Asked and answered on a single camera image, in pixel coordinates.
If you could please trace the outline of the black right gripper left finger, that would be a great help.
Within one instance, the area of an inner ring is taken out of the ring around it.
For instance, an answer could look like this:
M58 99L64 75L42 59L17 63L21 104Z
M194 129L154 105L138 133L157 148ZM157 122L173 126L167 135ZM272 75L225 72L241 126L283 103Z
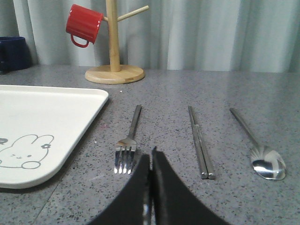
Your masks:
M142 155L125 187L90 225L150 224L150 157Z

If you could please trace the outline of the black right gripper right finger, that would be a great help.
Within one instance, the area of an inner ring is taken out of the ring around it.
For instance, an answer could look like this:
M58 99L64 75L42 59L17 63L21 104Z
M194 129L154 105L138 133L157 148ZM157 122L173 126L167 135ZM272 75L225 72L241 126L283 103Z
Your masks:
M152 196L157 225L227 225L185 186L165 154L152 150Z

